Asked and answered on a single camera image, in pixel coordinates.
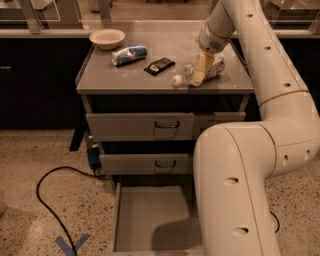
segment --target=drawer handle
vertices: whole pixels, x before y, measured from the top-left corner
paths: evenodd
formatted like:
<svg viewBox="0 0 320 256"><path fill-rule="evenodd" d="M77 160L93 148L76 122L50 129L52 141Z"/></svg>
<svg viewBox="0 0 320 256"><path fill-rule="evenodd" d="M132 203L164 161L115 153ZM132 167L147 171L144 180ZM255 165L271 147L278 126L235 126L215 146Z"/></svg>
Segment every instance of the drawer handle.
<svg viewBox="0 0 320 256"><path fill-rule="evenodd" d="M156 160L155 161L155 165L159 168L172 168L172 167L175 167L176 166L176 160L173 160L173 163L170 164L170 165L162 165L162 164L159 164L158 161Z"/></svg>
<svg viewBox="0 0 320 256"><path fill-rule="evenodd" d="M12 67L11 66L0 66L0 71L1 72L10 72L10 71L12 71Z"/></svg>
<svg viewBox="0 0 320 256"><path fill-rule="evenodd" d="M175 125L159 125L157 121L154 122L155 127L157 128L178 128L180 126L180 122L177 121Z"/></svg>

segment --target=drawer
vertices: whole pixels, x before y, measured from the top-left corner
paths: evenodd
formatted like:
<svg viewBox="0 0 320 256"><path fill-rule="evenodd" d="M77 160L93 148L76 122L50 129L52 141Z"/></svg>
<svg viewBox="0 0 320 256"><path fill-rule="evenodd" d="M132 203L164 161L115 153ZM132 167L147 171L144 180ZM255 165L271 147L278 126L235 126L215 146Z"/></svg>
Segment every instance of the drawer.
<svg viewBox="0 0 320 256"><path fill-rule="evenodd" d="M87 114L97 142L195 140L214 124L244 118L244 112Z"/></svg>
<svg viewBox="0 0 320 256"><path fill-rule="evenodd" d="M117 184L110 256L203 256L192 185Z"/></svg>
<svg viewBox="0 0 320 256"><path fill-rule="evenodd" d="M191 174L191 154L101 154L106 175Z"/></svg>

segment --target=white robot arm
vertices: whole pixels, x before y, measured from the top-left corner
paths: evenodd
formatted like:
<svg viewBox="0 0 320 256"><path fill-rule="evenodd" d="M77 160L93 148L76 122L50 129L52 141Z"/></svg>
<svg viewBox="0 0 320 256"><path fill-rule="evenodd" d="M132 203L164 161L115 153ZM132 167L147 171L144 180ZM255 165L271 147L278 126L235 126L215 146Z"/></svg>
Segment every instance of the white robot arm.
<svg viewBox="0 0 320 256"><path fill-rule="evenodd" d="M320 147L320 119L259 0L220 0L200 32L200 48L209 56L222 51L234 30L262 121L216 125L196 143L193 169L204 253L278 256L264 180L310 162ZM206 66L199 62L196 67Z"/></svg>

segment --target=dark cabinet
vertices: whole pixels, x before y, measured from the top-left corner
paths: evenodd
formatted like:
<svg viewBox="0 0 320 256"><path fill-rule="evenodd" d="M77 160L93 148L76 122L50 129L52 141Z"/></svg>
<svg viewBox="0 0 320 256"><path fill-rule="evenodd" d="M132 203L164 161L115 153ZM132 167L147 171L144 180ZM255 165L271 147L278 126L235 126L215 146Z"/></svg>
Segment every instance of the dark cabinet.
<svg viewBox="0 0 320 256"><path fill-rule="evenodd" d="M87 38L1 39L0 129L75 127L75 79L90 47Z"/></svg>

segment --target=open drawer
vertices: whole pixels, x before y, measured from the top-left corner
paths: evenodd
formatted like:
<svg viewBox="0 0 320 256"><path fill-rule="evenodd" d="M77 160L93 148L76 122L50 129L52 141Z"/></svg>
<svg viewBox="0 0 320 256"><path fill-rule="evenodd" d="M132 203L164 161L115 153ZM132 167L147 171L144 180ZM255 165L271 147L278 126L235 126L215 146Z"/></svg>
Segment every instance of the open drawer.
<svg viewBox="0 0 320 256"><path fill-rule="evenodd" d="M192 186L117 184L112 256L203 256Z"/></svg>

